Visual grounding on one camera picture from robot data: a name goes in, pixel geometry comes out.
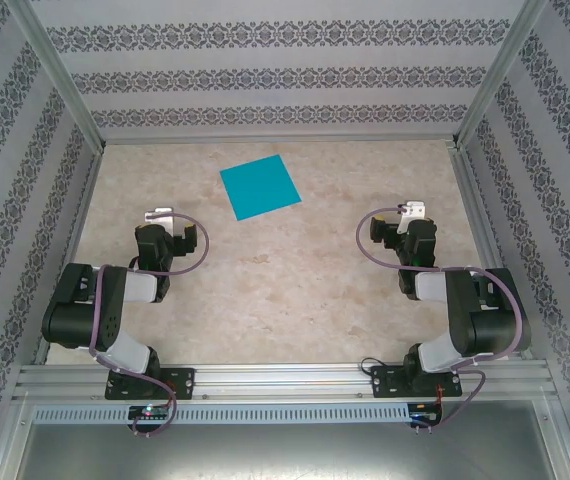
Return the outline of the aluminium table edge rail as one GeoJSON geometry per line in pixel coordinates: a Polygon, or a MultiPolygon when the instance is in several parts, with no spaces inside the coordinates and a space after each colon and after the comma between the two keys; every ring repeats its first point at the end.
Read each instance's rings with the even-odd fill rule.
{"type": "Polygon", "coordinates": [[[481,266],[486,270],[504,268],[505,262],[468,156],[454,141],[447,141],[446,147],[481,266]]]}
{"type": "MultiPolygon", "coordinates": [[[[103,158],[104,150],[97,152],[92,160],[90,167],[87,171],[87,174],[84,178],[84,182],[82,185],[82,190],[80,192],[77,205],[74,209],[74,215],[72,218],[72,223],[70,225],[70,230],[68,232],[68,236],[66,237],[65,241],[65,250],[63,252],[63,256],[59,262],[58,269],[56,271],[56,275],[54,276],[54,283],[52,287],[52,291],[50,296],[47,300],[46,305],[49,305],[58,282],[62,276],[64,268],[68,263],[70,263],[76,254],[78,249],[78,244],[80,241],[81,233],[83,224],[87,215],[87,210],[89,208],[89,203],[91,201],[91,196],[93,194],[93,190],[96,184],[96,177],[98,175],[101,161],[103,158]]],[[[49,353],[49,343],[43,338],[42,334],[42,322],[43,320],[40,319],[38,323],[38,337],[36,340],[36,347],[33,352],[33,356],[30,360],[31,365],[44,365],[46,363],[48,353],[49,353]]]]}
{"type": "Polygon", "coordinates": [[[180,145],[180,144],[241,144],[241,143],[299,143],[299,142],[389,142],[389,141],[445,141],[454,144],[455,135],[446,134],[380,134],[380,135],[240,135],[192,136],[106,139],[109,146],[121,145],[180,145]]]}

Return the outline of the teal square paper sheet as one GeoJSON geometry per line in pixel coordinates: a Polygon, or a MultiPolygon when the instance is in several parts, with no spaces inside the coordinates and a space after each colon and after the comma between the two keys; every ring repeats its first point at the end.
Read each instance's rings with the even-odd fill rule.
{"type": "Polygon", "coordinates": [[[221,170],[220,176],[238,221],[301,202],[280,155],[221,170]]]}

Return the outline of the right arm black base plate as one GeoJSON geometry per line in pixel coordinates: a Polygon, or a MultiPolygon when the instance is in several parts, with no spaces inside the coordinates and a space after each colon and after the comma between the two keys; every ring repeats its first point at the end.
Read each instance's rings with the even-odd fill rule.
{"type": "Polygon", "coordinates": [[[452,373],[410,373],[397,365],[371,368],[371,384],[375,398],[459,398],[461,384],[452,373]]]}

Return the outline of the aluminium mounting rail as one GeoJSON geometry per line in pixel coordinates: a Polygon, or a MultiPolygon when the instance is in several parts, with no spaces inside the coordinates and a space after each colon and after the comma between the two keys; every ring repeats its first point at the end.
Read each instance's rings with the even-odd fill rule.
{"type": "MultiPolygon", "coordinates": [[[[356,364],[194,365],[188,384],[194,403],[374,402],[371,380],[356,364]]],[[[547,363],[506,360],[479,366],[486,382],[479,401],[558,397],[547,363]]],[[[99,403],[108,370],[99,365],[24,366],[11,393],[33,404],[99,403]]]]}

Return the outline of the aluminium corner post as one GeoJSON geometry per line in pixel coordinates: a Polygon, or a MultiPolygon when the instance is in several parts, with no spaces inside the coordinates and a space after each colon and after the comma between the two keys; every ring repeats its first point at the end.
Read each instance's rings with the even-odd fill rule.
{"type": "Polygon", "coordinates": [[[453,135],[453,148],[460,148],[471,138],[546,4],[547,0],[524,0],[460,127],[453,135]]]}
{"type": "Polygon", "coordinates": [[[89,109],[57,52],[30,0],[4,0],[11,15],[32,46],[41,65],[61,95],[76,125],[94,153],[102,154],[105,141],[89,109]]]}

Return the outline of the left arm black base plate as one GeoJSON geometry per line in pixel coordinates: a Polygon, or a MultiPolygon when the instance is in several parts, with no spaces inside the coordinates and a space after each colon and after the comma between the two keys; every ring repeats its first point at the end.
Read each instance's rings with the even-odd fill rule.
{"type": "MultiPolygon", "coordinates": [[[[172,389],[177,400],[191,400],[195,384],[191,368],[162,368],[159,382],[172,389]]],[[[106,400],[168,400],[169,393],[147,380],[110,371],[104,397],[106,400]]]]}

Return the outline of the grey metal sheet panel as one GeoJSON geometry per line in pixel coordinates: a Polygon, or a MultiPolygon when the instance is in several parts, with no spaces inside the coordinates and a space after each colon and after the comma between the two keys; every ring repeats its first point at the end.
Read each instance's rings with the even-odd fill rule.
{"type": "Polygon", "coordinates": [[[555,480],[540,441],[415,434],[398,424],[37,425],[18,480],[555,480]]]}

